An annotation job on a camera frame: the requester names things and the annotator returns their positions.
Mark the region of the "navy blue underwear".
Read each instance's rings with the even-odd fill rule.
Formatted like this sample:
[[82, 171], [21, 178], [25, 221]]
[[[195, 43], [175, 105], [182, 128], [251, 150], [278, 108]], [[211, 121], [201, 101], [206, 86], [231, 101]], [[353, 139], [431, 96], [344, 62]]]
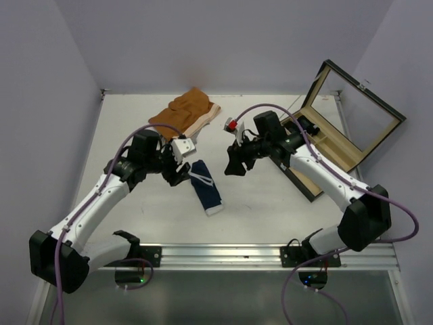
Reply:
[[192, 164], [189, 179], [208, 217], [223, 210], [223, 200], [203, 160]]

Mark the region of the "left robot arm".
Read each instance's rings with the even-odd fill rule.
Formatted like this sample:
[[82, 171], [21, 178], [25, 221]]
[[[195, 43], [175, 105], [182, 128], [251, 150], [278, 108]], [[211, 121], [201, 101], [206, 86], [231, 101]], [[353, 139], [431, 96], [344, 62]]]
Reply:
[[29, 240], [30, 270], [57, 287], [73, 293], [95, 270], [120, 264], [147, 265], [140, 239], [117, 230], [102, 245], [88, 243], [109, 212], [149, 174], [160, 174], [174, 187], [189, 177], [184, 158], [196, 147], [186, 135], [162, 142], [151, 129], [140, 129], [127, 137], [110, 160], [98, 182], [74, 210], [48, 232], [37, 230]]

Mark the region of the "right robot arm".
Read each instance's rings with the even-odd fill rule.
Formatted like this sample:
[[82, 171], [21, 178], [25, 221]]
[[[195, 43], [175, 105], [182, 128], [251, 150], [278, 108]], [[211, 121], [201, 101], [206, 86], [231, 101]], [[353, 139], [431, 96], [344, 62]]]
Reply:
[[244, 176], [256, 160], [270, 157], [307, 176], [340, 208], [338, 225], [317, 230], [300, 244], [302, 260], [318, 265], [325, 255], [342, 248], [360, 252], [392, 225], [388, 192], [380, 185], [369, 187], [351, 177], [312, 145], [305, 131], [286, 131], [277, 114], [266, 111], [254, 117], [258, 133], [249, 139], [243, 123], [229, 118], [224, 129], [234, 134], [228, 147], [226, 175]]

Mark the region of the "grey underwear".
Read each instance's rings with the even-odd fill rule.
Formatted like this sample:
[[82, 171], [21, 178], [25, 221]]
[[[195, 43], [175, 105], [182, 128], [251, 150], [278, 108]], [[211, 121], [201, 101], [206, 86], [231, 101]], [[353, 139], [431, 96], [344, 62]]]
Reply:
[[197, 144], [198, 143], [198, 136], [200, 134], [200, 130], [197, 130], [196, 132], [190, 134], [188, 136], [188, 138], [194, 143]]

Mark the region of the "orange brown underwear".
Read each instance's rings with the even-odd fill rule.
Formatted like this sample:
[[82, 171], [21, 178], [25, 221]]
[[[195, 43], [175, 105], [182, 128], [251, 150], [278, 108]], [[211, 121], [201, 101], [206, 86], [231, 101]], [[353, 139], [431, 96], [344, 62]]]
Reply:
[[221, 111], [221, 107], [197, 87], [176, 97], [168, 107], [149, 119], [150, 124], [171, 125], [186, 137], [193, 138]]

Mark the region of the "rolled black underwear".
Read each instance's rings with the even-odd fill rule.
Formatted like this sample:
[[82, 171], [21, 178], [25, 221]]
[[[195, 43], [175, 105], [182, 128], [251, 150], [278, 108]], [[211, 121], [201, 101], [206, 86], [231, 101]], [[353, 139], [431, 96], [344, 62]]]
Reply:
[[316, 136], [320, 132], [320, 128], [313, 122], [311, 122], [304, 115], [297, 118], [302, 128], [311, 136]]

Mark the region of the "black compartment storage box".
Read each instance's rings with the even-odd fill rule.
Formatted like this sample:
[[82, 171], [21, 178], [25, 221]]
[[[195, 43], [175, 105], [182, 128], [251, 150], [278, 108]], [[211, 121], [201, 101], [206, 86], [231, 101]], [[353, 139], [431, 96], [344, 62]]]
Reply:
[[326, 60], [302, 103], [294, 111], [315, 123], [320, 132], [307, 134], [328, 160], [347, 173], [358, 166], [405, 120], [405, 116], [336, 63]]

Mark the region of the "aluminium mounting rail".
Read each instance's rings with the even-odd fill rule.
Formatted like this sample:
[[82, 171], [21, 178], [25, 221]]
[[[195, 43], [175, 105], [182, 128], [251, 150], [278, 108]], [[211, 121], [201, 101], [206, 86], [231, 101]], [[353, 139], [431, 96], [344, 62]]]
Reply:
[[[166, 271], [277, 271], [284, 270], [283, 244], [141, 244], [154, 248], [158, 270]], [[360, 253], [334, 253], [328, 270], [396, 271], [399, 269], [391, 244], [372, 244]]]

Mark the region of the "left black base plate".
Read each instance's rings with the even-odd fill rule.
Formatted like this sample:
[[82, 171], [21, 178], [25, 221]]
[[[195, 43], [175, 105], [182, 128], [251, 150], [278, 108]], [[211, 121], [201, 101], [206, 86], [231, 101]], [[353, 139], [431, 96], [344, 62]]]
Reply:
[[154, 245], [139, 245], [130, 250], [127, 256], [121, 260], [112, 262], [110, 265], [115, 267], [145, 267], [144, 262], [137, 259], [145, 259], [153, 267], [160, 267], [162, 259], [162, 247]]

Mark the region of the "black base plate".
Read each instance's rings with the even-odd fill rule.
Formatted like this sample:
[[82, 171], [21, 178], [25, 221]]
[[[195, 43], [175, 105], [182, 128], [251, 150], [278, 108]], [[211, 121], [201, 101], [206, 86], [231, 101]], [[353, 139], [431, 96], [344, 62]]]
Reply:
[[[302, 252], [299, 246], [281, 246], [279, 248], [279, 256], [281, 259], [282, 267], [296, 267], [301, 263], [309, 260], [309, 258]], [[306, 267], [341, 267], [342, 262], [339, 255], [332, 255], [326, 259], [320, 258], [320, 260], [314, 263], [308, 264]]]
[[112, 262], [110, 265], [115, 267], [145, 267], [144, 262], [137, 259], [145, 259], [153, 267], [160, 267], [162, 259], [162, 247], [154, 245], [139, 245], [130, 250], [127, 256], [121, 260]]

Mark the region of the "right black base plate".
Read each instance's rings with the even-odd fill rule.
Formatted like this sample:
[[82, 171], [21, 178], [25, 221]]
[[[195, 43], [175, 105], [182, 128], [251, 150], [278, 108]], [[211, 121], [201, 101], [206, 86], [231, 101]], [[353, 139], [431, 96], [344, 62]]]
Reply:
[[[296, 267], [301, 263], [309, 260], [309, 258], [302, 252], [299, 246], [281, 246], [279, 248], [279, 256], [281, 259], [282, 267]], [[342, 262], [339, 255], [332, 255], [326, 259], [320, 258], [320, 260], [314, 263], [308, 264], [306, 267], [341, 267]]]

